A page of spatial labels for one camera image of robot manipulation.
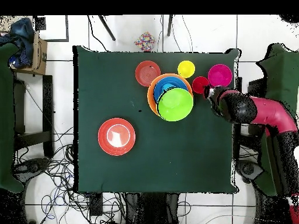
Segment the cardboard box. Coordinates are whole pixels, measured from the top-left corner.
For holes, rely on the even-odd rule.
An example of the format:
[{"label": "cardboard box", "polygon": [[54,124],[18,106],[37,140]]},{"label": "cardboard box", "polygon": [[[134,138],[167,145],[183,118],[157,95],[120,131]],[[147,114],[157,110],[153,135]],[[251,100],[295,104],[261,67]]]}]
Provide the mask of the cardboard box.
[{"label": "cardboard box", "polygon": [[9,33],[12,23],[26,17],[33,23],[33,16],[0,16],[0,32]]},{"label": "cardboard box", "polygon": [[34,34],[32,66],[16,69],[11,65],[13,71],[34,75],[45,75],[47,65],[47,42],[39,37],[39,31]]}]

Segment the yellow cup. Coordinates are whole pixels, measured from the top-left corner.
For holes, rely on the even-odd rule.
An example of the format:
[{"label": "yellow cup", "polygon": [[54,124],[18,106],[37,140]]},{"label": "yellow cup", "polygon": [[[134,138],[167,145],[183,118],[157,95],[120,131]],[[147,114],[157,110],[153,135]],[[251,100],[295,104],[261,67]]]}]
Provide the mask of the yellow cup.
[{"label": "yellow cup", "polygon": [[182,61],[178,66],[178,72],[180,76],[189,78],[195,72],[195,65],[188,60]]}]

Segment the pink bowl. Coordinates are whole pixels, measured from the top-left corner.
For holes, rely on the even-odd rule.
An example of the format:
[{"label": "pink bowl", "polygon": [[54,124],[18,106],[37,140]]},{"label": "pink bowl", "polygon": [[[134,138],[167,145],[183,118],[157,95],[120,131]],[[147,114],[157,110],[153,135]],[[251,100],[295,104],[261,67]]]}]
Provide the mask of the pink bowl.
[{"label": "pink bowl", "polygon": [[231,69],[224,64],[216,64],[208,72],[208,81],[213,87],[226,87],[231,83],[231,79]]}]

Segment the orange bowl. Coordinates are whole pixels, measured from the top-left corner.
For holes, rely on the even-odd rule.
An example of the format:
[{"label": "orange bowl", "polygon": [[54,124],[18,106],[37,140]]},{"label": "orange bowl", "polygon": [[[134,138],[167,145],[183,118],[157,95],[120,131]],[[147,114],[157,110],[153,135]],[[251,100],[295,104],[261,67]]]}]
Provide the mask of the orange bowl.
[{"label": "orange bowl", "polygon": [[193,97],[193,94],[192,94],[192,88],[189,84],[189,82],[182,76],[180,75],[177,75],[177,74],[174,74],[174,73],[167,73],[167,74],[163,74],[161,76],[158,76],[157,78],[155,78],[152,83],[150,84],[150,86],[148,87],[148,91],[147,91],[147,102],[149,104],[149,107],[151,108],[151,110],[159,116],[158,112],[157,112],[157,107],[156,107],[156,102],[155,102],[155,99],[154,99],[154,88],[155,88],[155,85],[163,78],[167,77],[167,76],[174,76],[174,77],[177,77],[179,79],[181,79],[185,85],[187,86],[188,88],[188,91],[189,93],[192,95]]}]

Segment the lime green bowl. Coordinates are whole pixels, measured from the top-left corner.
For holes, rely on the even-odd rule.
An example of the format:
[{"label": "lime green bowl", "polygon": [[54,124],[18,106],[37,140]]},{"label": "lime green bowl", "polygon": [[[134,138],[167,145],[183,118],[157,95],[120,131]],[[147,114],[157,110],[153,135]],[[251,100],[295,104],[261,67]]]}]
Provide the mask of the lime green bowl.
[{"label": "lime green bowl", "polygon": [[157,104],[158,114],[167,121],[179,121],[192,110],[193,97],[184,89],[174,88],[165,92]]}]

